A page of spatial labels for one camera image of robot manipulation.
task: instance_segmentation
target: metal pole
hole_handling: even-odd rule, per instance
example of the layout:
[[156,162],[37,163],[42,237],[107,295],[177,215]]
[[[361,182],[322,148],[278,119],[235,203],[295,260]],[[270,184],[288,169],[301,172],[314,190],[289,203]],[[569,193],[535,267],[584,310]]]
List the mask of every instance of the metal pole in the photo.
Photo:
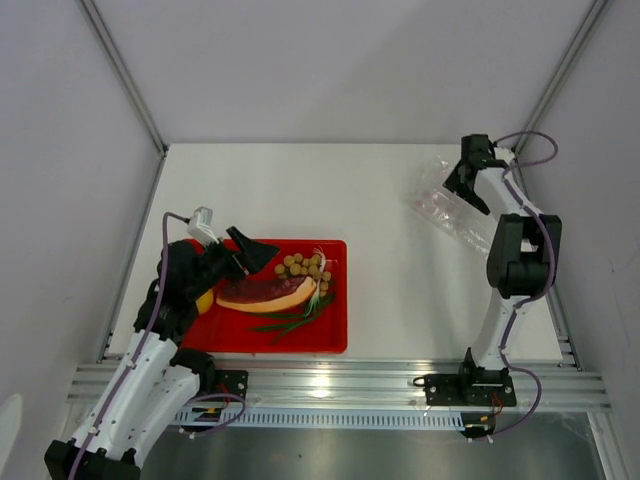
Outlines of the metal pole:
[[135,111],[136,115],[142,122],[151,143],[158,151],[158,154],[164,156],[167,147],[160,136],[160,132],[158,131],[158,127],[156,126],[153,118],[151,117],[151,113],[149,113],[149,109],[147,108],[142,95],[140,95],[140,91],[133,81],[133,77],[131,73],[129,73],[129,69],[127,68],[122,55],[118,51],[115,42],[113,41],[113,37],[109,33],[109,29],[107,28],[104,19],[100,15],[100,11],[96,6],[93,0],[76,0],[80,10],[85,16],[89,27],[93,31],[96,36],[96,40],[100,45],[103,53],[105,54],[109,65],[113,68],[113,72],[116,75],[116,78],[120,82],[122,89],[124,90],[127,99],[129,100],[131,107]]
[[[604,18],[604,14],[611,3],[610,0],[594,0],[591,4],[589,11],[580,23],[571,42],[569,42],[560,62],[558,62],[551,78],[547,82],[542,95],[521,130],[535,130],[540,125],[542,119],[553,105],[558,93],[562,90],[567,78],[569,78],[573,68],[576,66],[580,55],[584,52],[589,40],[597,30],[600,21]],[[522,153],[529,138],[530,135],[522,135],[518,139],[514,146],[516,155]]]

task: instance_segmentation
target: white wall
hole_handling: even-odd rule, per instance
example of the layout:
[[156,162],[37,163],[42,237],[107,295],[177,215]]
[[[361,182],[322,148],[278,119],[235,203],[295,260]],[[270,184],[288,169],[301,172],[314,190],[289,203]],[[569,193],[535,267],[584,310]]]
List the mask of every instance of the white wall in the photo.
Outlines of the white wall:
[[44,478],[157,158],[72,0],[0,4],[0,404],[25,398],[3,478]]
[[[604,374],[629,451],[640,430],[639,25],[640,2],[613,2],[542,125],[560,156],[525,174],[533,197],[563,220],[559,292],[580,358]],[[536,143],[524,159],[542,153]]]
[[98,0],[168,142],[521,126],[591,0]]

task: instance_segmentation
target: black bracket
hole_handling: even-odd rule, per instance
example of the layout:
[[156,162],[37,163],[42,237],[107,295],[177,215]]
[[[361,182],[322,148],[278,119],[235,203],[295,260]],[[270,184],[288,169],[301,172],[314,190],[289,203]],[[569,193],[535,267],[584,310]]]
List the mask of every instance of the black bracket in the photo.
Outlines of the black bracket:
[[460,432],[466,438],[482,438],[493,434],[496,429],[495,416],[486,413],[463,412],[460,414],[464,430]]
[[[248,387],[249,372],[246,370],[218,370],[216,372],[216,386],[211,393],[232,393],[246,399]],[[237,400],[232,398],[229,399],[229,403],[234,402],[237,402]],[[209,424],[209,426],[192,426],[185,428],[185,430],[195,432],[209,428],[211,422],[217,422],[220,420],[220,415],[222,413],[221,408],[216,408],[215,411],[211,411],[209,408],[194,407],[191,410],[195,413],[202,413],[197,420],[202,420]]]
[[[540,220],[549,233],[557,271],[562,221],[557,215],[544,214],[540,215]],[[523,240],[529,242],[533,251],[522,251]],[[489,285],[497,288],[502,298],[536,295],[549,278],[551,255],[540,227],[532,217],[516,213],[501,215],[487,259]]]
[[444,187],[489,215],[489,207],[474,191],[476,176],[485,168],[507,168],[507,164],[504,160],[496,160],[494,146],[487,135],[462,137],[460,161],[445,180]]
[[[159,334],[161,340],[168,338],[180,346],[199,315],[198,298],[224,279],[239,280],[247,274],[258,273],[280,251],[274,245],[247,238],[236,227],[230,227],[227,233],[238,251],[227,248],[222,242],[211,243],[204,253],[187,240],[169,244],[162,306],[153,326],[153,332]],[[161,266],[162,261],[156,267],[158,277]],[[146,328],[151,319],[158,283],[157,279],[151,283],[147,298],[138,311],[133,325],[136,332]]]
[[[69,471],[80,448],[72,442],[54,440],[44,454],[44,462],[52,480],[67,480]],[[133,464],[131,456],[125,452],[120,461],[105,457],[104,452],[85,452],[80,461],[76,478],[86,480],[139,480],[140,467]]]
[[495,406],[495,396],[504,407],[517,405],[509,371],[476,366],[471,349],[467,350],[458,373],[432,373],[415,378],[413,384],[424,388],[427,405],[434,407],[491,408]]

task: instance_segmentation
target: metal floor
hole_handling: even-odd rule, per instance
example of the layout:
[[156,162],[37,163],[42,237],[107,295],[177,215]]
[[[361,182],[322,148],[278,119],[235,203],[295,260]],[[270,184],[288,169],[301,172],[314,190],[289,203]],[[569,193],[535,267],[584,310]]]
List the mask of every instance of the metal floor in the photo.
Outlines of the metal floor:
[[[508,415],[501,424],[513,421]],[[143,480],[602,480],[586,415],[537,414],[474,443],[454,432],[229,428],[196,440],[165,433]]]

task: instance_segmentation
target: plastic food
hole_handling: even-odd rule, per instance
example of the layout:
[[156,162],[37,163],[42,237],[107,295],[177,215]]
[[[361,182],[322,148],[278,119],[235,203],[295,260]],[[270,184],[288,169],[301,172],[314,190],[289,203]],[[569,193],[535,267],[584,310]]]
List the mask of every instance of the plastic food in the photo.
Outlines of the plastic food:
[[[236,245],[230,240],[224,240],[229,248]],[[283,263],[286,255],[293,255],[296,252],[302,253],[304,257],[310,259],[314,248],[321,248],[327,256],[327,269],[331,271],[330,287],[326,295],[320,300],[335,296],[332,303],[315,320],[296,328],[291,333],[282,336],[274,341],[280,330],[272,333],[254,330],[257,327],[277,323],[288,323],[290,320],[275,320],[266,318],[263,314],[251,314],[229,308],[223,308],[215,303],[207,313],[200,315],[189,330],[184,348],[193,348],[204,352],[233,352],[233,353],[271,353],[271,354],[319,354],[333,355],[345,351],[348,345],[347,323],[349,321],[348,312],[348,261],[347,246],[340,240],[324,239],[269,239],[265,242],[277,245],[282,253],[275,258],[271,264],[256,275],[247,278],[250,281],[266,281],[276,279],[274,268]],[[300,281],[306,277],[298,275],[290,277],[288,268],[283,275],[289,276],[290,281]],[[220,285],[216,291],[216,296],[226,285]],[[265,313],[264,315],[302,315],[306,308],[305,301],[297,307],[279,313]]]
[[226,285],[218,293],[221,307],[247,313],[271,313],[300,305],[313,295],[316,282],[309,277],[265,280],[240,280]]

